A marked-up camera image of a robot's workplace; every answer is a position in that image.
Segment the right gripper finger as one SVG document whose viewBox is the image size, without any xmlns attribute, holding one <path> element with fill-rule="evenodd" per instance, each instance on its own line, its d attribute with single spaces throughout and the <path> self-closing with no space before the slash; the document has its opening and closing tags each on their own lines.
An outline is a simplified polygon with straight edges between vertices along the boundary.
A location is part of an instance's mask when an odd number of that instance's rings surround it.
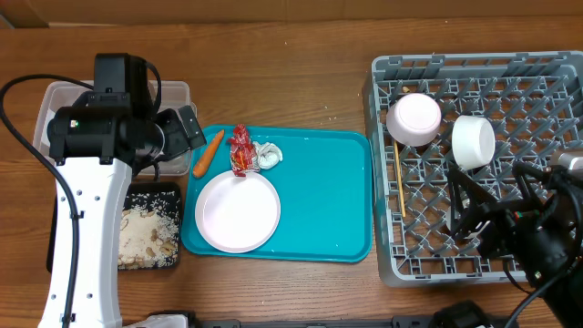
<svg viewBox="0 0 583 328">
<path fill-rule="evenodd" d="M 512 211 L 545 211 L 549 206 L 543 202 L 532 187 L 534 182 L 540 182 L 544 187 L 551 178 L 552 169 L 538 169 L 528 163 L 516 161 L 512 174 L 521 193 L 521 200 L 513 200 Z"/>
<path fill-rule="evenodd" d="M 450 235 L 455 240 L 475 237 L 488 226 L 486 210 L 497 199 L 457 167 L 446 176 L 450 207 L 460 212 L 459 224 Z"/>
</svg>

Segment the orange carrot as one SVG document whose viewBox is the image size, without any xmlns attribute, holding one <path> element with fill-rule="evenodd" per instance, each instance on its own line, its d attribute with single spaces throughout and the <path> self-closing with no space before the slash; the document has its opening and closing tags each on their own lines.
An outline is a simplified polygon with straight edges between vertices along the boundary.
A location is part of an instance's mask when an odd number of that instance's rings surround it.
<svg viewBox="0 0 583 328">
<path fill-rule="evenodd" d="M 210 167 L 210 164 L 213 161 L 214 156 L 218 150 L 218 147 L 220 146 L 222 139 L 224 138 L 224 135 L 225 135 L 225 131 L 220 130 L 215 135 L 215 137 L 210 142 L 210 144 L 207 146 L 207 148 L 204 150 L 204 152 L 200 156 L 199 160 L 195 164 L 193 171 L 192 171 L 192 175 L 195 178 L 199 179 L 207 173 L 207 171 Z"/>
</svg>

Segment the red snack wrapper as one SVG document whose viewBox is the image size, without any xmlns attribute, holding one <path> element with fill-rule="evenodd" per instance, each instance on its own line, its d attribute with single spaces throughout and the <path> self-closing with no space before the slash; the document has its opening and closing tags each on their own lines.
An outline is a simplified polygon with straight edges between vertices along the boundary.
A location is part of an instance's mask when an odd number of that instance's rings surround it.
<svg viewBox="0 0 583 328">
<path fill-rule="evenodd" d="M 231 170 L 236 177 L 245 177 L 249 172 L 260 171 L 257 151 L 245 125 L 237 125 L 227 143 L 230 145 Z"/>
</svg>

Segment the pale green bowl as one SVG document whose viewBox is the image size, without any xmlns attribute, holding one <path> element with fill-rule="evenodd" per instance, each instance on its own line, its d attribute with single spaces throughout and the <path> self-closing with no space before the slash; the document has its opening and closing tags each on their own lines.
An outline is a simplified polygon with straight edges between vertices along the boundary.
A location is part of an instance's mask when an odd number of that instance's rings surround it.
<svg viewBox="0 0 583 328">
<path fill-rule="evenodd" d="M 476 169 L 489 164 L 494 157 L 496 136 L 486 118 L 460 116 L 452 131 L 452 151 L 461 169 Z"/>
</svg>

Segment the wooden chopstick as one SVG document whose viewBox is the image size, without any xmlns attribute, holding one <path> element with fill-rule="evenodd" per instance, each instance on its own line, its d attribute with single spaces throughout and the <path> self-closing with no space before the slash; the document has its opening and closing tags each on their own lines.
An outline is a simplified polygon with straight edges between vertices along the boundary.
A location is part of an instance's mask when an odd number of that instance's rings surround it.
<svg viewBox="0 0 583 328">
<path fill-rule="evenodd" d="M 403 218 L 406 217 L 406 207 L 404 203 L 404 188 L 403 188 L 403 180 L 402 180 L 402 169 L 401 169 L 401 161 L 399 157 L 399 149 L 398 143 L 396 139 L 393 138 L 393 149 L 394 149 L 394 166 L 395 166 L 395 175 L 397 180 L 397 187 L 399 192 L 399 201 L 400 201 L 400 211 Z"/>
</svg>

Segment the large white plate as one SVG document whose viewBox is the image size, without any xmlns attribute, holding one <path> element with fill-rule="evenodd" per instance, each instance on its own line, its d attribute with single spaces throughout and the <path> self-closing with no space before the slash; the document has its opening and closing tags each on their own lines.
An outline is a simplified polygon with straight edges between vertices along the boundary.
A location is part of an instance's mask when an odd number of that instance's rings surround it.
<svg viewBox="0 0 583 328">
<path fill-rule="evenodd" d="M 245 253 L 258 249 L 277 230 L 281 201 L 261 174 L 237 177 L 226 171 L 201 190 L 194 217 L 199 234 L 214 249 Z"/>
</svg>

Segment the pink white bowl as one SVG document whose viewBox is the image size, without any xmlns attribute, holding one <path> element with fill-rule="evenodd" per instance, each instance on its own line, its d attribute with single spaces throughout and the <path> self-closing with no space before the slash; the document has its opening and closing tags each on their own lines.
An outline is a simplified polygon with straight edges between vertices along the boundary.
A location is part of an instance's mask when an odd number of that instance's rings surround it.
<svg viewBox="0 0 583 328">
<path fill-rule="evenodd" d="M 431 97 L 411 93 L 401 97 L 387 111 L 386 126 L 397 142 L 409 147 L 431 143 L 438 134 L 442 114 Z"/>
</svg>

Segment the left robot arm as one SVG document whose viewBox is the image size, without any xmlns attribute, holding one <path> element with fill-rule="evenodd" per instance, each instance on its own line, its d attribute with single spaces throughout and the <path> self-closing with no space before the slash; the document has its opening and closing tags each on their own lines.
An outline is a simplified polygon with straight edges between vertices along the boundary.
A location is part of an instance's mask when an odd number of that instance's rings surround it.
<svg viewBox="0 0 583 328">
<path fill-rule="evenodd" d="M 205 145 L 191 107 L 161 109 L 129 54 L 99 54 L 93 87 L 48 122 L 58 204 L 42 327 L 119 327 L 118 249 L 128 187 L 139 172 Z"/>
</svg>

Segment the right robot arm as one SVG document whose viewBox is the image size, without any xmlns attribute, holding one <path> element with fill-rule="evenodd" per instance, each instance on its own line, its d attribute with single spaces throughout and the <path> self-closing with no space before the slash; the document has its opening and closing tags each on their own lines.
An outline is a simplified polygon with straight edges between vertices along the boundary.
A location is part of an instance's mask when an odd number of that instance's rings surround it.
<svg viewBox="0 0 583 328">
<path fill-rule="evenodd" d="M 447 174 L 451 235 L 479 234 L 484 258 L 510 255 L 525 273 L 532 291 L 506 320 L 542 299 L 565 327 L 582 324 L 582 180 L 555 165 L 537 169 L 516 163 L 512 174 L 518 200 L 497 200 L 459 169 Z"/>
</svg>

